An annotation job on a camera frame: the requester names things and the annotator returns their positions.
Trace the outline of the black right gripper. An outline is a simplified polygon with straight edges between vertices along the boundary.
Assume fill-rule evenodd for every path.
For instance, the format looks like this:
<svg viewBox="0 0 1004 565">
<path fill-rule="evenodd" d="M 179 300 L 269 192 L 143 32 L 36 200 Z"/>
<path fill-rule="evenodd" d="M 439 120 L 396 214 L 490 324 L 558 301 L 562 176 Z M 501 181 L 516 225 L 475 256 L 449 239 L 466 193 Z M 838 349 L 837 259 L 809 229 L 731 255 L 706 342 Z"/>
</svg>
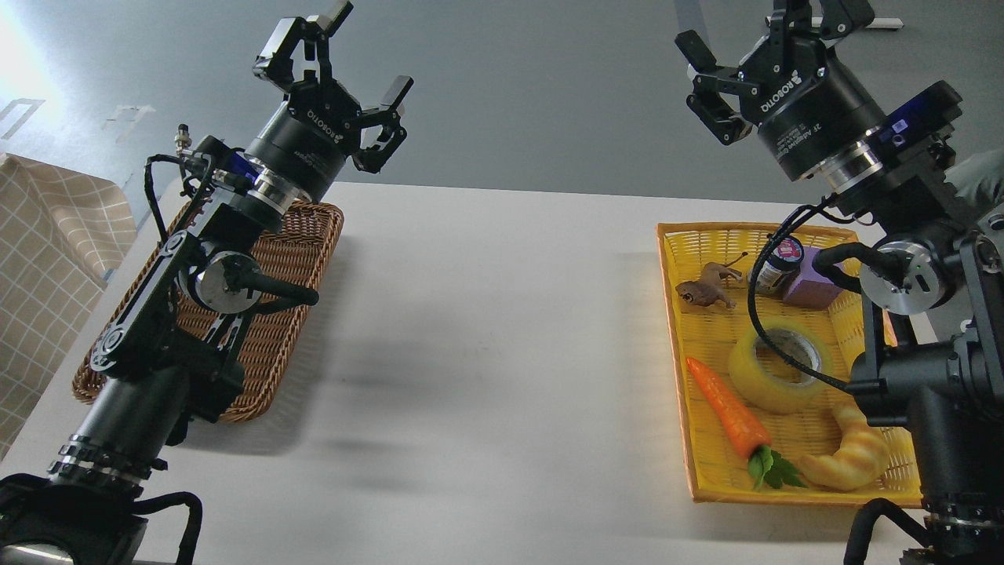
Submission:
<svg viewBox="0 0 1004 565">
<path fill-rule="evenodd" d="M 675 36 L 693 90 L 687 107 L 721 144 L 758 139 L 792 181 L 864 138 L 886 115 L 826 42 L 875 20 L 868 1 L 775 1 L 767 35 L 739 67 L 723 67 L 696 30 Z M 738 97 L 740 110 L 724 99 Z"/>
</svg>

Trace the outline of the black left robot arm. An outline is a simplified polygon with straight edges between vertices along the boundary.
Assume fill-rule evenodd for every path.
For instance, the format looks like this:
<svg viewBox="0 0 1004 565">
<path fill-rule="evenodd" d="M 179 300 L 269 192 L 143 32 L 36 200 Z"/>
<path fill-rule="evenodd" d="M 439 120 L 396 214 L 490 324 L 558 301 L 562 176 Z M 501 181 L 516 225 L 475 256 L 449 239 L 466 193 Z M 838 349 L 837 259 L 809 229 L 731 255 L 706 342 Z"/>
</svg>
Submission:
<svg viewBox="0 0 1004 565">
<path fill-rule="evenodd" d="M 147 159 L 147 192 L 153 165 L 172 163 L 190 202 L 166 229 L 148 197 L 160 246 L 91 350 L 103 389 L 45 476 L 2 481 L 4 564 L 130 564 L 148 517 L 176 507 L 187 521 L 175 561 L 193 563 L 201 498 L 142 498 L 144 480 L 166 468 L 162 448 L 182 443 L 191 419 L 218 421 L 242 392 L 251 322 L 318 301 L 315 290 L 266 275 L 252 247 L 280 232 L 294 204 L 322 200 L 345 163 L 376 174 L 406 138 L 399 106 L 412 78 L 398 76 L 374 108 L 334 78 L 329 42 L 352 8 L 337 1 L 277 23 L 253 71 L 283 100 L 246 149 L 213 137 L 192 147 L 180 125 L 175 155 Z"/>
</svg>

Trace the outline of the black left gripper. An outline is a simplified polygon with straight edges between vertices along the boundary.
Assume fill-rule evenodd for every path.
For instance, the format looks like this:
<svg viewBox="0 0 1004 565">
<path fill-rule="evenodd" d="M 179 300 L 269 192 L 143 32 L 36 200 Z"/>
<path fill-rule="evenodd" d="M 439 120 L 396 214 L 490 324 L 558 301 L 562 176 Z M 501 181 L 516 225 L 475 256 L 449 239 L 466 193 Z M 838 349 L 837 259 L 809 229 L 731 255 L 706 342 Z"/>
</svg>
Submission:
<svg viewBox="0 0 1004 565">
<path fill-rule="evenodd" d="M 284 96 L 248 144 L 246 156 L 286 179 L 311 202 L 322 200 L 349 154 L 356 169 L 380 174 L 406 139 L 401 106 L 415 85 L 412 76 L 399 75 L 379 106 L 363 111 L 333 76 L 329 40 L 352 11 L 351 1 L 336 1 L 322 14 L 281 19 L 253 64 L 255 78 L 277 87 Z M 361 135 L 344 128 L 350 118 L 351 131 L 379 126 L 376 140 L 351 153 Z"/>
</svg>

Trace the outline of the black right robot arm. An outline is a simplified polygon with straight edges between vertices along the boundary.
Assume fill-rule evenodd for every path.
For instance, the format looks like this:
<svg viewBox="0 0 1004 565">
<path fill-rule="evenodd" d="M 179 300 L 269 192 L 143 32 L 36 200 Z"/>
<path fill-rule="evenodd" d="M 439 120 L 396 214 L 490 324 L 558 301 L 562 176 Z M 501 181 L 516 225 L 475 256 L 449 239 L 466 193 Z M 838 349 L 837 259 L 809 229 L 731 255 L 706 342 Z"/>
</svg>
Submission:
<svg viewBox="0 0 1004 565">
<path fill-rule="evenodd" d="M 857 512 L 844 553 L 863 563 L 878 517 L 917 542 L 904 564 L 1002 562 L 1002 208 L 979 214 L 944 172 L 961 97 L 943 80 L 895 111 L 836 55 L 874 21 L 867 1 L 776 1 L 765 33 L 723 67 L 696 30 L 675 37 L 691 68 L 689 109 L 722 144 L 756 131 L 792 181 L 824 178 L 825 206 L 885 236 L 826 248 L 819 272 L 860 295 L 864 353 L 849 394 L 869 425 L 911 433 L 918 523 L 885 498 Z"/>
</svg>

